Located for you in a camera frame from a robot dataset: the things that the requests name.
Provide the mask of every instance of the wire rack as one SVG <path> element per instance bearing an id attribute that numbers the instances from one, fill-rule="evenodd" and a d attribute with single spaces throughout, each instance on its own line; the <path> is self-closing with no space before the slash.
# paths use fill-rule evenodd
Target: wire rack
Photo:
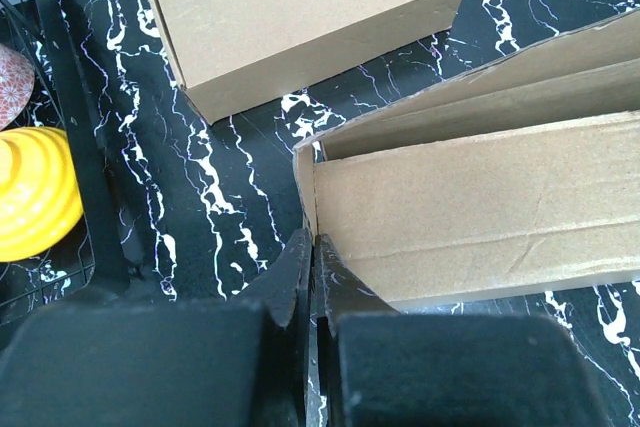
<path id="1" fill-rule="evenodd" d="M 65 129 L 85 214 L 58 244 L 40 255 L 0 263 L 0 348 L 26 314 L 69 297 L 90 283 L 115 295 L 129 284 L 117 217 L 95 144 L 84 78 L 58 0 L 0 0 L 0 43 L 33 64 L 28 107 L 9 126 Z"/>

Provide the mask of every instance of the cardboard edge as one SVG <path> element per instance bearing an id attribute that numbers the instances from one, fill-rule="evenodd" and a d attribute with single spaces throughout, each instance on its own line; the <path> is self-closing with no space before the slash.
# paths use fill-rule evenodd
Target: cardboard edge
<path id="1" fill-rule="evenodd" d="M 202 115 L 202 112 L 200 112 L 198 110 L 198 108 L 196 107 L 196 104 L 193 102 L 191 96 L 187 93 L 187 88 L 184 85 L 180 85 L 179 86 L 180 92 L 182 92 L 182 94 L 184 95 L 184 100 L 186 101 L 187 105 L 189 106 L 189 108 L 191 109 L 191 111 L 196 114 L 198 117 L 200 117 L 200 120 L 202 120 L 205 124 L 207 125 L 213 125 L 213 123 L 215 122 L 209 122 L 204 115 Z"/>
<path id="2" fill-rule="evenodd" d="M 319 141 L 322 142 L 322 140 L 339 135 L 340 133 L 342 133 L 345 130 L 348 130 L 352 127 L 358 126 L 362 123 L 365 122 L 370 122 L 375 120 L 376 117 L 379 117 L 381 115 L 387 114 L 390 110 L 398 108 L 408 102 L 411 102 L 413 100 L 415 100 L 417 97 L 420 97 L 424 94 L 426 94 L 427 92 L 432 92 L 441 88 L 444 88 L 445 86 L 447 88 L 449 88 L 451 86 L 451 84 L 456 83 L 456 82 L 463 82 L 465 80 L 468 80 L 470 78 L 476 77 L 476 78 L 480 78 L 483 74 L 485 74 L 488 71 L 491 71 L 493 69 L 495 69 L 497 66 L 501 65 L 504 62 L 508 62 L 510 59 L 512 59 L 513 57 L 522 54 L 523 52 L 526 52 L 530 49 L 534 49 L 540 45 L 546 44 L 548 42 L 551 42 L 553 40 L 556 40 L 558 38 L 562 38 L 562 37 L 568 37 L 580 32 L 583 32 L 585 30 L 590 30 L 590 29 L 604 29 L 606 27 L 608 27 L 609 25 L 620 21 L 623 17 L 626 17 L 628 15 L 631 15 L 633 13 L 637 13 L 638 11 L 640 11 L 640 9 L 633 9 L 630 10 L 628 12 L 624 12 L 622 14 L 617 14 L 614 15 L 612 17 L 609 17 L 607 19 L 601 20 L 599 22 L 593 23 L 593 24 L 589 24 L 587 26 L 581 27 L 579 29 L 575 29 L 575 30 L 571 30 L 568 32 L 563 32 L 558 36 L 555 37 L 550 37 L 548 39 L 543 39 L 539 42 L 536 42 L 535 44 L 531 44 L 527 47 L 525 47 L 524 49 L 521 49 L 517 52 L 513 52 L 507 56 L 501 57 L 499 59 L 494 60 L 493 62 L 489 62 L 488 64 L 485 64 L 481 67 L 475 68 L 473 70 L 467 71 L 467 72 L 462 72 L 461 74 L 458 74 L 450 79 L 445 79 L 441 82 L 438 82 L 434 85 L 431 85 L 423 90 L 420 90 L 418 92 L 416 92 L 413 95 L 404 97 L 403 99 L 400 99 L 394 103 L 392 103 L 389 106 L 374 110 L 372 112 L 367 112 L 366 114 L 363 114 L 361 116 L 355 117 L 351 120 L 348 120 L 347 122 L 345 122 L 342 125 L 333 127 L 331 129 L 327 129 L 319 134 L 316 134 L 314 136 L 314 141 Z"/>
<path id="3" fill-rule="evenodd" d="M 402 312 L 419 312 L 422 309 L 442 307 L 461 302 L 481 302 L 486 300 L 504 299 L 521 295 L 540 294 L 547 291 L 582 289 L 592 285 L 619 284 L 629 282 L 630 278 L 640 278 L 640 257 L 635 259 L 637 267 L 625 269 L 622 272 L 602 272 L 599 274 L 586 274 L 571 279 L 563 279 L 551 282 L 543 282 L 519 287 L 504 287 L 483 291 L 466 292 L 460 294 L 448 294 L 437 297 L 424 297 L 419 299 L 387 301 L 394 309 Z"/>
<path id="4" fill-rule="evenodd" d="M 156 27 L 158 27 L 158 31 L 160 32 L 160 38 L 162 39 L 162 43 L 167 53 L 167 58 L 169 59 L 171 70 L 173 71 L 173 75 L 178 82 L 180 90 L 184 92 L 185 89 L 187 89 L 187 84 L 184 79 L 184 75 L 182 74 L 182 69 L 180 68 L 180 62 L 178 61 L 175 49 L 173 48 L 171 36 L 169 35 L 169 30 L 167 29 L 164 21 L 164 15 L 162 14 L 162 9 L 160 8 L 160 4 L 157 0 L 149 0 L 149 3 L 151 4 L 151 8 L 153 10 Z"/>
<path id="5" fill-rule="evenodd" d="M 303 227 L 311 230 L 311 234 L 315 238 L 318 235 L 318 217 L 316 213 L 314 149 L 311 138 L 299 142 L 294 147 L 293 176 L 302 203 Z"/>
<path id="6" fill-rule="evenodd" d="M 554 78 L 543 80 L 540 82 L 533 82 L 531 84 L 525 84 L 518 87 L 512 87 L 504 90 L 499 90 L 496 92 L 491 92 L 488 94 L 478 95 L 469 99 L 439 104 L 435 107 L 431 107 L 428 109 L 429 113 L 432 116 L 429 123 L 433 125 L 434 122 L 435 123 L 442 122 L 442 120 L 437 119 L 437 117 L 439 115 L 442 115 L 443 117 L 446 118 L 446 114 L 451 114 L 450 117 L 446 118 L 446 122 L 451 123 L 453 122 L 454 118 L 460 119 L 461 116 L 464 115 L 465 111 L 468 112 L 470 104 L 475 102 L 484 102 L 486 105 L 496 105 L 495 102 L 497 98 L 518 99 L 521 96 L 531 96 L 532 93 L 536 91 L 545 92 L 545 94 L 548 94 L 550 92 L 557 93 L 558 86 L 561 86 L 563 84 L 567 85 L 567 84 L 570 84 L 571 82 L 575 82 L 575 84 L 578 84 L 578 82 L 580 82 L 581 85 L 588 86 L 589 88 L 592 88 L 593 85 L 597 85 L 599 88 L 606 88 L 603 84 L 600 83 L 601 81 L 607 81 L 608 83 L 616 83 L 617 81 L 615 79 L 620 79 L 621 74 L 624 74 L 623 76 L 624 78 L 631 79 L 628 82 L 629 85 L 636 83 L 635 79 L 638 77 L 638 74 L 640 74 L 640 59 L 628 60 L 625 62 L 620 62 L 618 64 L 611 64 L 605 67 L 598 67 L 596 69 L 586 70 L 586 71 L 578 72 L 575 74 L 564 75 L 561 77 L 554 77 Z M 585 93 L 579 87 L 575 87 L 575 90 L 573 90 L 574 95 L 576 91 L 580 92 L 581 94 Z M 583 110 L 583 113 L 586 114 L 588 117 L 593 117 L 597 115 L 608 115 L 608 114 L 612 114 L 612 113 L 616 113 L 624 110 L 635 110 L 632 106 L 626 106 L 621 109 L 618 109 L 618 108 L 614 108 L 613 104 L 611 103 L 601 104 L 601 105 L 602 107 L 598 108 L 597 110 L 594 110 L 593 108 L 587 108 L 587 110 Z M 413 112 L 397 115 L 394 117 L 382 118 L 382 119 L 379 119 L 376 123 L 376 125 L 379 126 L 381 130 L 377 130 L 375 132 L 370 131 L 367 136 L 351 137 L 349 136 L 348 132 L 345 133 L 345 136 L 349 142 L 355 141 L 360 143 L 362 142 L 363 138 L 367 139 L 367 141 L 370 140 L 370 145 L 371 143 L 375 142 L 376 148 L 374 150 L 363 151 L 362 149 L 359 149 L 359 151 L 356 151 L 356 149 L 351 148 L 348 155 L 346 155 L 344 154 L 343 149 L 341 148 L 343 147 L 344 144 L 327 145 L 324 142 L 321 142 L 320 145 L 322 146 L 322 150 L 324 153 L 323 158 L 329 159 L 331 162 L 336 162 L 338 160 L 346 160 L 348 158 L 355 158 L 362 155 L 381 153 L 384 151 L 395 150 L 395 149 L 402 149 L 402 148 L 411 147 L 419 144 L 441 142 L 444 140 L 452 141 L 452 140 L 455 140 L 455 138 L 457 138 L 458 136 L 469 137 L 471 135 L 473 136 L 484 135 L 483 132 L 490 133 L 490 132 L 500 132 L 500 131 L 511 130 L 511 129 L 521 129 L 521 128 L 530 127 L 531 125 L 538 125 L 541 122 L 543 123 L 562 122 L 562 121 L 572 120 L 572 118 L 575 117 L 573 114 L 571 114 L 570 110 L 567 111 L 564 109 L 555 109 L 553 113 L 546 108 L 530 109 L 530 114 L 524 117 L 519 115 L 515 117 L 510 116 L 511 113 L 519 112 L 519 109 L 516 107 L 511 108 L 511 107 L 505 106 L 501 110 L 492 110 L 491 112 L 492 114 L 489 114 L 488 112 L 479 110 L 477 108 L 474 108 L 470 112 L 468 112 L 467 115 L 470 118 L 476 118 L 476 119 L 477 117 L 475 117 L 475 114 L 480 114 L 480 116 L 484 118 L 488 118 L 491 115 L 499 115 L 500 120 L 492 121 L 490 123 L 487 122 L 484 124 L 484 127 L 476 126 L 476 128 L 479 129 L 479 131 L 476 131 L 474 133 L 465 134 L 458 129 L 457 132 L 453 136 L 451 136 L 452 135 L 451 133 L 447 133 L 445 135 L 444 132 L 436 133 L 434 131 L 429 136 L 429 138 L 422 138 L 421 140 L 417 140 L 412 136 L 411 131 L 409 131 L 408 133 L 405 131 L 406 137 L 404 137 L 404 140 L 406 141 L 407 138 L 410 138 L 411 140 L 406 141 L 406 143 L 404 141 L 400 141 L 395 143 L 395 145 L 389 145 L 389 144 L 380 145 L 380 139 L 388 138 L 387 134 L 389 134 L 389 132 L 391 131 L 395 131 L 398 129 L 400 130 L 405 129 L 405 127 L 403 127 L 402 125 L 399 126 L 398 123 L 403 123 L 405 126 L 410 125 L 412 123 L 414 125 L 418 124 L 418 125 L 422 125 L 423 128 L 426 129 L 427 125 L 420 124 L 420 118 L 419 118 L 420 116 L 425 115 L 425 110 L 416 110 Z"/>
<path id="7" fill-rule="evenodd" d="M 556 132 L 559 130 L 570 131 L 574 129 L 585 129 L 588 127 L 610 127 L 613 125 L 621 125 L 626 123 L 635 123 L 640 121 L 640 110 L 623 110 L 608 114 L 597 114 L 589 117 L 582 117 L 569 120 L 549 121 L 530 125 L 528 127 L 514 127 L 506 130 L 497 130 L 484 134 L 467 135 L 463 137 L 455 137 L 447 140 L 436 140 L 433 142 L 425 142 L 419 144 L 405 145 L 387 150 L 377 150 L 367 154 L 354 155 L 352 157 L 339 158 L 318 164 L 319 169 L 330 169 L 331 166 L 340 165 L 343 168 L 367 162 L 373 159 L 393 157 L 405 152 L 411 152 L 414 149 L 421 149 L 425 146 L 456 146 L 460 144 L 477 144 L 492 140 L 509 139 L 511 137 L 527 137 L 531 135 L 541 134 L 543 132 Z"/>

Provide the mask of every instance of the cardboard box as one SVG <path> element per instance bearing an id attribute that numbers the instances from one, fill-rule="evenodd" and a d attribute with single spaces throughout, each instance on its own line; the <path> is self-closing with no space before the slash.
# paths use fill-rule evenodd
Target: cardboard box
<path id="1" fill-rule="evenodd" d="M 461 0 L 150 0 L 174 75 L 209 122 L 451 27 Z"/>
<path id="2" fill-rule="evenodd" d="M 637 109 L 640 11 L 308 138 L 296 180 L 314 233 L 398 308 L 629 281 Z"/>

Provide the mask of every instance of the cardboard flap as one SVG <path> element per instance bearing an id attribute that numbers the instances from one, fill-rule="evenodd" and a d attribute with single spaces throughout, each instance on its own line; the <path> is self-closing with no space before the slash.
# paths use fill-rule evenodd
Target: cardboard flap
<path id="1" fill-rule="evenodd" d="M 607 19 L 584 29 L 562 34 L 498 59 L 479 69 L 436 84 L 391 106 L 361 116 L 317 136 L 329 159 L 373 152 L 385 147 L 388 130 L 381 123 L 407 114 L 412 122 L 396 121 L 395 134 L 403 135 L 429 109 L 495 92 L 541 83 L 558 77 L 640 58 L 640 11 Z"/>
<path id="2" fill-rule="evenodd" d="M 315 190 L 319 231 L 388 302 L 584 287 L 640 269 L 638 112 L 324 162 Z"/>
<path id="3" fill-rule="evenodd" d="M 408 145 L 640 108 L 640 59 L 379 120 L 331 145 L 341 159 Z"/>
<path id="4" fill-rule="evenodd" d="M 316 217 L 315 165 L 314 148 L 309 141 L 302 141 L 293 151 L 293 171 L 298 185 L 298 194 L 304 211 L 306 227 L 312 235 L 318 235 L 318 219 Z"/>

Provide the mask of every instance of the black plastic part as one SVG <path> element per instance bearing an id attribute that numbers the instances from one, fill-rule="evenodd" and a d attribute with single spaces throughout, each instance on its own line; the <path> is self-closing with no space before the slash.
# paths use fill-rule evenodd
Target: black plastic part
<path id="1" fill-rule="evenodd" d="M 311 233 L 307 229 L 295 231 L 269 270 L 230 301 L 264 303 L 282 328 L 278 348 L 282 362 L 293 368 L 291 395 L 300 425 L 306 421 L 309 376 L 311 249 Z"/>
<path id="2" fill-rule="evenodd" d="M 95 308 L 89 285 L 38 309 L 0 362 L 0 425 L 305 425 L 311 248 L 295 232 L 226 304 Z"/>
<path id="3" fill-rule="evenodd" d="M 334 347 L 333 427 L 609 425 L 550 319 L 356 314 L 341 319 Z"/>

